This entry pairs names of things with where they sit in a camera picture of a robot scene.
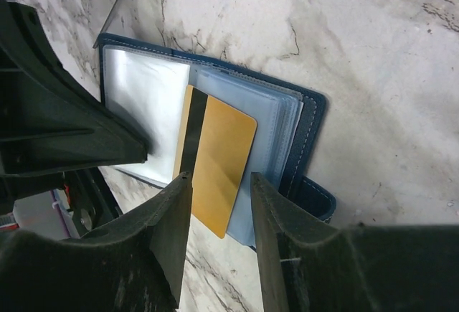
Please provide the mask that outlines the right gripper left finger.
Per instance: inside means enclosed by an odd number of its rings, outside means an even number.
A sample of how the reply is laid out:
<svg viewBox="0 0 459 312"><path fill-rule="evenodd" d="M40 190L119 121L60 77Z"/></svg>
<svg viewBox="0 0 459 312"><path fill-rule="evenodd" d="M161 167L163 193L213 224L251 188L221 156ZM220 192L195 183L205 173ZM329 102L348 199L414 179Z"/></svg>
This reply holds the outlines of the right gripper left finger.
<svg viewBox="0 0 459 312"><path fill-rule="evenodd" d="M1 234L3 311L175 311L191 218L191 174L79 239Z"/></svg>

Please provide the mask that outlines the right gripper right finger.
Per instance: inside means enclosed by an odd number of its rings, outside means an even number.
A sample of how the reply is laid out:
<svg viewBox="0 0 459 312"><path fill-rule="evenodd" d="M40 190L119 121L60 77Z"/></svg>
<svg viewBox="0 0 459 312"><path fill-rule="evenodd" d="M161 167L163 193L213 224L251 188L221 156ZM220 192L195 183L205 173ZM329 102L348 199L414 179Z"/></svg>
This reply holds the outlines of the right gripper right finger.
<svg viewBox="0 0 459 312"><path fill-rule="evenodd" d="M266 311L456 311L458 227L337 229L251 176Z"/></svg>

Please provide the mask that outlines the gold credit card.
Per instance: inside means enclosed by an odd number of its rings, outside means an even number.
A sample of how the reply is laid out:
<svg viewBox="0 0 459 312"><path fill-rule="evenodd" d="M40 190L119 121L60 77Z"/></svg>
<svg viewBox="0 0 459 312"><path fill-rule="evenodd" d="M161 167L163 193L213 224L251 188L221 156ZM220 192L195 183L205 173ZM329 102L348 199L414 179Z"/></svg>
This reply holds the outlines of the gold credit card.
<svg viewBox="0 0 459 312"><path fill-rule="evenodd" d="M186 87L174 176L192 174L191 213L219 238L226 234L256 129L254 118Z"/></svg>

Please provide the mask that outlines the blue leather card holder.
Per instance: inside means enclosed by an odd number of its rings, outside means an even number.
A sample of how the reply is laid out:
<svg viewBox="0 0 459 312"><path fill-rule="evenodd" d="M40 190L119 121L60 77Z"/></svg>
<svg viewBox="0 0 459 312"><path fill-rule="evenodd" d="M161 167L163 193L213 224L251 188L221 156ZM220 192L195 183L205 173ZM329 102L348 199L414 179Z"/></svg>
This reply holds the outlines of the blue leather card holder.
<svg viewBox="0 0 459 312"><path fill-rule="evenodd" d="M246 68L114 34L97 40L103 105L147 140L118 170L163 188L193 173L193 215L218 237L255 245L250 176L329 221L335 198L304 176L325 111L312 90Z"/></svg>

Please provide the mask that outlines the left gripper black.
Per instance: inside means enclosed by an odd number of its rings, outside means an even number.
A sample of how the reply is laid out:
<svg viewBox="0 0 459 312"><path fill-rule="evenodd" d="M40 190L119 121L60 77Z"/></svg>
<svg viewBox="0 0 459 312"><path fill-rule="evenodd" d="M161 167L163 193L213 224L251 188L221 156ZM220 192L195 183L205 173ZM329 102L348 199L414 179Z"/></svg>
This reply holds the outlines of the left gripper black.
<svg viewBox="0 0 459 312"><path fill-rule="evenodd" d="M122 215L92 167L146 159L141 134L62 66L35 8L1 0L1 175L31 176L1 178L1 230L82 237Z"/></svg>

